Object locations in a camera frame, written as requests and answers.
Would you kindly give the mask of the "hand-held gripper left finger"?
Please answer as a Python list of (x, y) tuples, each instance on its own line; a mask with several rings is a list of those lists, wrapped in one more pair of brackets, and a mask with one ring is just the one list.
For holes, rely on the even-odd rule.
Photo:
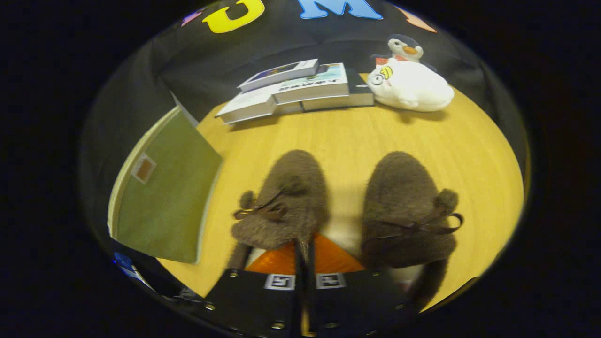
[(226, 269), (204, 297), (202, 316), (231, 338), (296, 338), (302, 288), (302, 257), (292, 242), (248, 267)]

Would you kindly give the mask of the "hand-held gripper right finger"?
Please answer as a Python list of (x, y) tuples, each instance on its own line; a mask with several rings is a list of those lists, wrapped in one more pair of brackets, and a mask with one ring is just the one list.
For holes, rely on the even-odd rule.
[(318, 338), (380, 338), (415, 319), (391, 274), (367, 269), (316, 233), (308, 261), (308, 325)]

